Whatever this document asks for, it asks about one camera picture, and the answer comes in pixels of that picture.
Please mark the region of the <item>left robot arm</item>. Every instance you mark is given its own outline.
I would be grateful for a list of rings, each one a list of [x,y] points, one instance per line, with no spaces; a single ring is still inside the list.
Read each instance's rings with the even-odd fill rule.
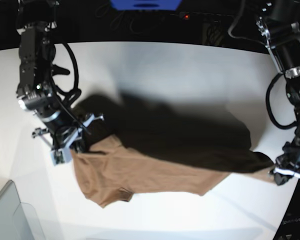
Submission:
[[[293,177],[300,179],[300,0],[241,0],[227,31],[231,38],[248,39],[233,34],[245,13],[255,18],[261,36],[255,42],[267,49],[277,69],[265,94],[269,119],[281,130],[295,129],[293,140],[284,144],[271,170],[275,183],[281,186]],[[270,103],[271,91],[280,78],[285,79],[286,96],[295,114],[295,121],[287,125],[276,120]]]

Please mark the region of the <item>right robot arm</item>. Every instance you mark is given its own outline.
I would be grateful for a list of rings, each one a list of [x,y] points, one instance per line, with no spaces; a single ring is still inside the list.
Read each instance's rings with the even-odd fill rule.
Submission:
[[[16,30],[20,35],[20,65],[16,98],[22,109],[33,112],[45,125],[45,129],[37,128],[32,133],[34,138],[50,134],[53,151],[66,147],[87,152],[90,132],[84,122],[88,117],[71,108],[82,94],[78,63],[69,44],[55,34],[59,4],[58,0],[18,2]],[[53,63],[56,41],[65,47],[73,67],[73,87],[68,91],[54,81],[54,76],[71,73]]]

